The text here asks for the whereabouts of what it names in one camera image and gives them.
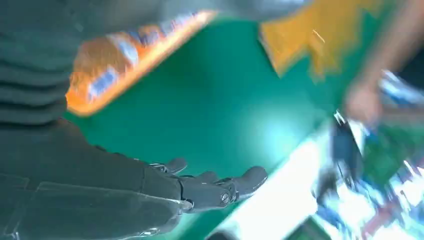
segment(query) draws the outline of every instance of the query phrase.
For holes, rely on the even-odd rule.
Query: robotic hand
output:
[[[183,213],[199,213],[222,209],[228,205],[247,199],[264,184],[267,172],[259,166],[247,170],[240,177],[219,179],[214,172],[207,171],[199,176],[175,176],[187,167],[184,159],[177,158],[168,164],[154,163],[157,170],[174,175],[181,186]]]

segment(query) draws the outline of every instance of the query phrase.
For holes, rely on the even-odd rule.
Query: human hand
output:
[[[345,99],[347,115],[368,127],[372,127],[383,114],[378,85],[367,81],[354,83]]]

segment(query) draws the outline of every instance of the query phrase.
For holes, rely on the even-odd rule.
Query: green table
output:
[[[367,18],[363,38],[371,39],[378,23]],[[101,112],[66,117],[109,151],[147,162],[183,157],[186,174],[238,176],[254,165],[271,172],[336,109],[366,44],[343,74],[317,85],[307,58],[279,79],[257,36],[252,22],[215,23]],[[202,239],[231,210],[186,216],[158,239]]]

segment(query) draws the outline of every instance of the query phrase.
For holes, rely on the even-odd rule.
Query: yellow package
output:
[[[102,109],[151,71],[214,14],[182,15],[158,26],[146,26],[84,43],[74,63],[66,94],[68,110],[89,116]]]

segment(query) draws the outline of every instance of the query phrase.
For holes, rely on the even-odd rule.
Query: printed label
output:
[[[88,98],[93,100],[106,92],[118,79],[118,73],[112,67],[108,67],[96,81],[88,86]]]

